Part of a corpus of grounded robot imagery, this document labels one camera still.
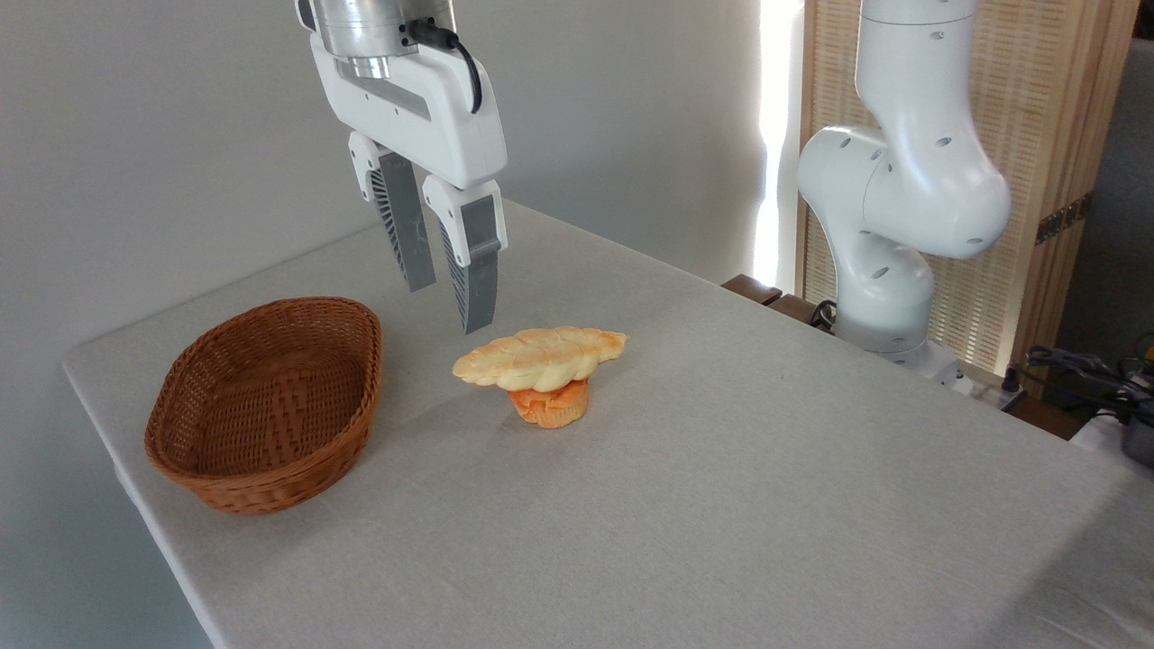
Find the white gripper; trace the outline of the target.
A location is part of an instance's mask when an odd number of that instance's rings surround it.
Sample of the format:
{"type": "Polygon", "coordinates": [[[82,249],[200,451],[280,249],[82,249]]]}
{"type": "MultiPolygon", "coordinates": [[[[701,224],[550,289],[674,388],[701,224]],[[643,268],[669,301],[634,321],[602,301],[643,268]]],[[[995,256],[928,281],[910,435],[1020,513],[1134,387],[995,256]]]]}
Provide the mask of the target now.
{"type": "Polygon", "coordinates": [[[359,188],[379,210],[409,291],[435,283],[415,163],[432,173],[422,193],[439,219],[462,328],[469,335],[490,324],[499,252],[508,247],[501,189],[490,179],[508,155],[487,70],[475,65],[475,114],[470,69],[456,52],[419,46],[390,58],[388,79],[358,79],[347,60],[325,52],[317,33],[310,45],[334,114],[354,129],[349,152],[359,188]]]}

